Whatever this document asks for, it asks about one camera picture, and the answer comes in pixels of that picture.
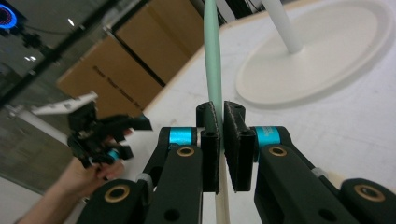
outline cardboard box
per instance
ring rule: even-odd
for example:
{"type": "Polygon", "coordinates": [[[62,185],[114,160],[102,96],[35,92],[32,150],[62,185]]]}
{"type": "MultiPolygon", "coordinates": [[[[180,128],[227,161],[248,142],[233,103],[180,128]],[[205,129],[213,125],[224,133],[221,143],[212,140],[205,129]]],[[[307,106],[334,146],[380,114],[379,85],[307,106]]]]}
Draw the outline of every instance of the cardboard box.
{"type": "Polygon", "coordinates": [[[115,35],[167,83],[204,44],[204,21],[190,1],[150,0],[115,35]]]}
{"type": "Polygon", "coordinates": [[[96,92],[99,118],[116,114],[139,116],[162,89],[111,37],[95,45],[57,85],[72,97],[96,92]]]}

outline blue tape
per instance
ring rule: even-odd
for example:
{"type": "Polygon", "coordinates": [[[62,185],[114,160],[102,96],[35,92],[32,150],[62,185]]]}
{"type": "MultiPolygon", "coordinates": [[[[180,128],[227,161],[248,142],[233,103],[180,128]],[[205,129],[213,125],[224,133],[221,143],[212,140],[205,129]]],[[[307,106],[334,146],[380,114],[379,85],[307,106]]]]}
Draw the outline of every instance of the blue tape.
{"type": "Polygon", "coordinates": [[[259,142],[259,156],[256,162],[260,158],[260,149],[270,144],[280,144],[280,136],[276,127],[273,126],[261,126],[254,127],[256,129],[257,139],[259,142]]]}
{"type": "Polygon", "coordinates": [[[169,144],[192,145],[192,128],[171,128],[169,144]]]}
{"type": "Polygon", "coordinates": [[[107,155],[111,156],[114,159],[114,161],[117,161],[120,158],[119,153],[114,149],[109,151],[107,155]]]}

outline human hand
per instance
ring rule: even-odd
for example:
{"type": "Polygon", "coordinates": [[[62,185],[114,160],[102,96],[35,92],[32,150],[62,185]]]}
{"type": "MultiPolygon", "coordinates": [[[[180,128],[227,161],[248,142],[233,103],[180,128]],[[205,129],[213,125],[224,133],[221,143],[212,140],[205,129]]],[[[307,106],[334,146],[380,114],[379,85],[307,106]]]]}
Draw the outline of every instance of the human hand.
{"type": "Polygon", "coordinates": [[[56,188],[70,196],[84,198],[90,196],[106,181],[120,176],[124,171],[123,160],[117,160],[113,164],[94,164],[87,169],[83,167],[77,158],[73,158],[61,177],[55,183],[56,188]]]}

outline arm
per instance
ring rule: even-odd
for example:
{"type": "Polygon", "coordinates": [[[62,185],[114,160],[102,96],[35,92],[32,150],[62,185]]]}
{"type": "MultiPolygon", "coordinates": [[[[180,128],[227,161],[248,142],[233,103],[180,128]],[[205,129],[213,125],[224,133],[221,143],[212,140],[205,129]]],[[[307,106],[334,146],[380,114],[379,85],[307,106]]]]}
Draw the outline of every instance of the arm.
{"type": "Polygon", "coordinates": [[[18,223],[64,223],[82,198],[91,195],[105,183],[104,177],[113,179],[123,169],[121,161],[84,169],[81,162],[73,158],[61,177],[18,223]]]}

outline round white base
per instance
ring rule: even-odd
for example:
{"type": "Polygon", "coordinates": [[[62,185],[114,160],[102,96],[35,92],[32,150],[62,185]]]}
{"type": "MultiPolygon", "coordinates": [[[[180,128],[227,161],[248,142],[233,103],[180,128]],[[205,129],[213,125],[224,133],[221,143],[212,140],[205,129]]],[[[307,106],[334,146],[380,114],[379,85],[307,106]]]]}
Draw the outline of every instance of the round white base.
{"type": "Polygon", "coordinates": [[[342,1],[292,21],[304,48],[289,54],[277,32],[253,51],[236,78],[238,93],[258,105],[299,102],[364,73],[392,44],[393,18],[374,1],[342,1]]]}

